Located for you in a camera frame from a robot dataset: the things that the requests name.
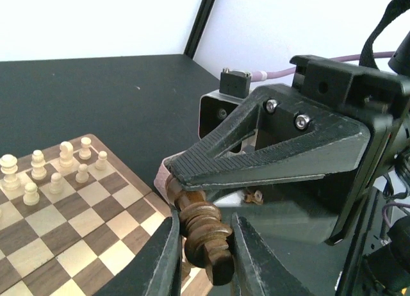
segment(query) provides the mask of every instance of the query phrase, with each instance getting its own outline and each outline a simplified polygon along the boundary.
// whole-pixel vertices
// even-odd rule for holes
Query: chess piece
[[[31,166],[33,170],[31,171],[31,177],[36,180],[41,180],[47,175],[47,170],[44,168],[45,160],[43,152],[40,150],[35,150],[33,155],[31,155]]]
[[[73,153],[74,148],[70,142],[64,141],[60,144],[60,166],[69,168],[74,163]]]
[[[40,200],[40,195],[37,192],[37,185],[35,183],[27,183],[24,187],[23,201],[25,205],[36,205]]]
[[[98,160],[95,162],[95,168],[97,170],[105,170],[107,167],[107,152],[101,151],[98,153]]]
[[[11,154],[5,154],[0,158],[1,172],[4,174],[3,188],[5,190],[16,190],[21,185],[19,177],[16,175],[17,158]]]
[[[89,160],[91,157],[91,139],[89,137],[81,138],[81,150],[79,150],[79,157],[82,160]]]
[[[76,181],[77,183],[85,183],[88,181],[88,165],[85,163],[82,163],[78,167],[78,173],[76,174]]]
[[[53,195],[57,195],[63,192],[63,177],[60,173],[55,172],[51,175],[49,191]]]

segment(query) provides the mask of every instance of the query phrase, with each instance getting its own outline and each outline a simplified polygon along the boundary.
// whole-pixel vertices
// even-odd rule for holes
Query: light square
[[[142,222],[141,226],[147,233],[152,236],[157,228],[162,224],[165,217],[161,213],[156,212],[155,214],[151,215],[147,220]]]
[[[18,282],[6,290],[1,296],[33,296],[23,281]]]
[[[75,171],[78,171],[78,167],[79,167],[79,162],[77,159],[75,159],[75,157],[72,158],[73,160],[73,164],[71,167],[69,168],[63,168],[60,166],[60,157],[55,158],[53,160],[50,161],[50,164],[59,172],[61,173],[62,176],[67,176],[70,173],[73,173]]]
[[[84,187],[77,191],[77,193],[88,203],[90,206],[96,205],[105,198],[110,196],[110,193],[100,183],[94,182],[91,185]]]
[[[13,205],[11,201],[8,201],[0,205],[0,209],[1,209],[0,231],[16,223],[17,221],[23,219],[23,216],[20,214],[17,208],[15,208],[15,206]]]
[[[70,185],[69,182],[63,177],[63,192],[59,194],[50,193],[50,184],[45,184],[40,187],[40,190],[44,193],[44,195],[51,201],[51,203],[56,203],[69,195],[72,195],[76,190]]]
[[[29,243],[23,248],[13,252],[7,258],[16,271],[24,277],[36,270],[54,257],[54,254],[47,248],[45,243],[39,238]]]
[[[49,205],[41,211],[28,216],[26,221],[39,236],[45,235],[60,224],[66,222],[63,215],[54,205]]]
[[[133,252],[122,241],[118,241],[99,256],[113,275],[123,270],[134,257]]]
[[[92,176],[94,176],[94,179],[98,181],[106,176],[109,176],[111,173],[114,173],[115,169],[111,166],[110,163],[107,162],[107,167],[105,170],[97,170],[95,168],[95,163],[92,163],[88,166],[88,171]]]
[[[79,288],[77,283],[71,279],[52,293],[51,296],[85,296],[85,294],[81,291],[81,288]]]
[[[132,185],[128,185],[123,189],[113,194],[115,200],[121,204],[123,208],[127,208],[143,197],[142,193]]]
[[[123,239],[138,227],[139,223],[127,211],[123,211],[107,222],[107,226],[110,227],[120,239]]]
[[[57,256],[56,259],[68,275],[74,277],[96,258],[97,255],[94,251],[86,244],[86,242],[84,242],[84,240],[80,240],[78,243]]]
[[[101,226],[104,223],[104,220],[92,208],[90,208],[70,219],[69,223],[81,237],[84,237]]]
[[[32,182],[32,180],[29,178],[29,176],[25,172],[17,173],[17,177],[20,179],[21,185],[16,190],[5,190],[3,188],[3,180],[0,181],[0,189],[2,192],[4,192],[4,194],[9,200],[13,200],[15,198],[20,197],[21,195],[24,195],[24,186],[27,183]]]

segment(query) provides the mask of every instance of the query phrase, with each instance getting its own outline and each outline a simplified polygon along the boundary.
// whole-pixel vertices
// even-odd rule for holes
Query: black strap
[[[363,50],[361,51],[359,65],[378,69],[373,55],[373,43],[391,22],[393,22],[408,9],[410,9],[410,0],[390,1],[380,23],[373,30],[372,34],[367,39]]]

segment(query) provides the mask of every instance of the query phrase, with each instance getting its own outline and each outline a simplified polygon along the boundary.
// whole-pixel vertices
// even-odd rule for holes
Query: chess board
[[[31,178],[27,155],[17,163],[22,186],[7,191],[0,184],[0,295],[93,295],[170,215],[169,206],[97,137],[86,136],[92,141],[90,159],[79,157],[79,137],[70,141],[70,168],[60,167],[60,146],[55,145],[42,150],[45,179]],[[103,171],[94,167],[99,151],[108,153]],[[90,176],[79,184],[81,163],[88,165]],[[54,172],[63,176],[63,192],[57,195],[49,192]],[[34,206],[23,202],[28,182],[38,186],[40,201]],[[182,295],[206,295],[210,288],[205,271],[193,268],[183,281]]]

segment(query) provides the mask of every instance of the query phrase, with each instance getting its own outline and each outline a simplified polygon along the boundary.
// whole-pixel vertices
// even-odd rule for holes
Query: white wall
[[[0,60],[183,53],[201,0],[0,0]]]
[[[286,69],[292,67],[289,59],[296,54],[328,58],[359,54],[389,2],[216,0],[194,60],[219,77],[223,67]],[[377,39],[374,51],[394,51],[409,26],[410,13],[405,13]],[[381,69],[389,69],[387,60],[381,62]],[[272,83],[290,84],[291,79]]]

